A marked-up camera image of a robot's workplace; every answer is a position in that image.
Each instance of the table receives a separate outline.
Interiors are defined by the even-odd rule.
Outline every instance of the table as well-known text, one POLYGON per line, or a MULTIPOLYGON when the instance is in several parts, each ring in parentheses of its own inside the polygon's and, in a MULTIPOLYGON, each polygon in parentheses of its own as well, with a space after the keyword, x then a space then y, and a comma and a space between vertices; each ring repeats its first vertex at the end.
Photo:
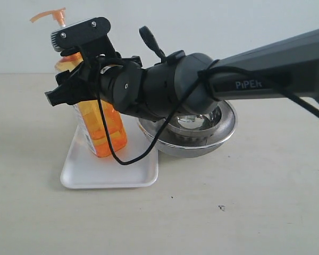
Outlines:
POLYGON ((49 105, 55 86, 0 74, 0 254, 319 254, 319 120, 299 106, 232 101, 216 151, 160 154, 148 188, 73 191, 59 178, 76 120, 49 105))

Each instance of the white plastic tray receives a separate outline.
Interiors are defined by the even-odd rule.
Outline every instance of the white plastic tray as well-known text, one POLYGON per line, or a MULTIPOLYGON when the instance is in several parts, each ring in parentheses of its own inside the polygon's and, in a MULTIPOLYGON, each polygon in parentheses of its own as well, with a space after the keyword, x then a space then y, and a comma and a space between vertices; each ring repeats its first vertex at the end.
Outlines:
MULTIPOLYGON (((142 154, 149 146, 136 118, 122 115, 128 144, 116 154, 123 161, 142 154)), ((112 156, 96 157, 77 127, 61 173, 61 183, 69 189, 137 188, 152 185, 158 177, 158 152, 134 164, 122 166, 112 156)))

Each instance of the black cable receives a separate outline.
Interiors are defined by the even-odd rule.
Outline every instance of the black cable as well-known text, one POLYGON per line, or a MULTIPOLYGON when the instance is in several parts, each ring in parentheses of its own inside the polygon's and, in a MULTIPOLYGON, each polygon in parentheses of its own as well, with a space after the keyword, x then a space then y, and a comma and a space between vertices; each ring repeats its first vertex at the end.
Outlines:
POLYGON ((219 59, 214 60, 208 66, 208 68, 206 68, 206 69, 204 69, 204 70, 199 72, 199 77, 190 86, 190 88, 183 94, 183 97, 180 99, 180 101, 172 109, 172 111, 170 112, 170 114, 168 115, 168 117, 166 118, 164 123, 162 124, 162 126, 158 129, 158 131, 157 131, 156 135, 154 136, 150 146, 146 149, 146 151, 143 154, 141 154, 140 156, 138 156, 138 157, 136 157, 136 158, 134 158, 132 160, 129 160, 129 161, 122 161, 116 155, 116 153, 115 153, 115 151, 113 149, 113 145, 112 145, 111 138, 110 138, 110 135, 109 135, 109 132, 108 132, 107 124, 106 124, 106 119, 105 119, 105 116, 104 116, 104 111, 103 111, 103 108, 102 108, 102 102, 100 101, 100 91, 99 91, 99 82, 98 82, 99 75, 98 75, 97 82, 96 82, 96 84, 97 84, 97 101, 98 101, 98 106, 99 106, 100 114, 101 114, 101 117, 102 117, 104 129, 105 129, 105 134, 106 134, 108 146, 110 148, 110 151, 112 153, 113 158, 119 164, 126 166, 126 165, 133 164, 133 163, 143 159, 144 157, 146 157, 151 152, 153 147, 155 146, 155 144, 158 141, 160 135, 164 131, 165 127, 169 124, 171 118, 175 115, 175 113, 179 109, 179 107, 187 100, 187 98, 191 95, 191 93, 197 88, 197 86, 200 83, 208 82, 207 79, 212 74, 217 74, 217 73, 239 73, 239 74, 243 74, 243 75, 245 75, 247 77, 254 78, 256 80, 264 82, 265 84, 270 86, 272 89, 275 89, 281 95, 289 98, 290 100, 292 100, 293 102, 295 102, 296 104, 300 105, 302 108, 308 110, 309 112, 311 112, 312 114, 314 114, 316 117, 319 118, 319 110, 317 108, 315 108, 311 104, 307 103, 306 101, 302 100, 301 98, 296 96, 294 93, 286 90, 285 88, 283 88, 279 84, 277 84, 277 83, 275 83, 275 82, 273 82, 273 81, 271 81, 269 79, 266 79, 266 78, 262 77, 261 75, 256 74, 255 72, 247 71, 245 69, 241 69, 241 68, 234 67, 234 66, 218 66, 218 67, 211 68, 218 61, 219 61, 219 59))

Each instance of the metal bowl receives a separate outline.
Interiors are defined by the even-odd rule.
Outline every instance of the metal bowl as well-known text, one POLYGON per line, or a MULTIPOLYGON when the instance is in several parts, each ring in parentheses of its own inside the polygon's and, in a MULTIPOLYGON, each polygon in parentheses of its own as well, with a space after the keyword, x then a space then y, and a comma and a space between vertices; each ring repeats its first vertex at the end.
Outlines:
MULTIPOLYGON (((138 119, 138 126, 152 141, 164 121, 138 119)), ((221 101, 205 115, 181 116, 170 121, 155 147, 171 156, 194 158, 217 149, 234 133, 237 115, 232 105, 221 101)))

